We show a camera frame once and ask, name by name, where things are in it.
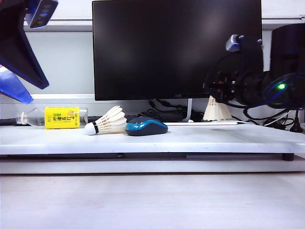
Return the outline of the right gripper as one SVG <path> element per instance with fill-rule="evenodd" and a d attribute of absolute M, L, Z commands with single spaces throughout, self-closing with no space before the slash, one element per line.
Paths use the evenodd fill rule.
<path fill-rule="evenodd" d="M 237 70 L 217 71 L 218 65 L 232 56 L 238 56 Z M 261 53 L 229 53 L 218 60 L 209 70 L 203 82 L 203 90 L 218 103 L 237 101 L 241 105 L 262 105 L 264 62 Z"/>

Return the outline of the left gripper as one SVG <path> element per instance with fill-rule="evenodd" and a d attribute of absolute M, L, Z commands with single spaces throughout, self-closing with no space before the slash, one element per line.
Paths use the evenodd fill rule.
<path fill-rule="evenodd" d="M 49 86 L 23 29 L 25 1 L 0 1 L 0 63 L 40 89 Z"/>

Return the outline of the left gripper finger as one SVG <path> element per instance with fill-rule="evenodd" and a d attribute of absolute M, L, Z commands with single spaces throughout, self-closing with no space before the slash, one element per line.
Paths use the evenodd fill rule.
<path fill-rule="evenodd" d="M 22 103 L 33 101 L 19 78 L 4 66 L 0 67 L 0 93 Z"/>

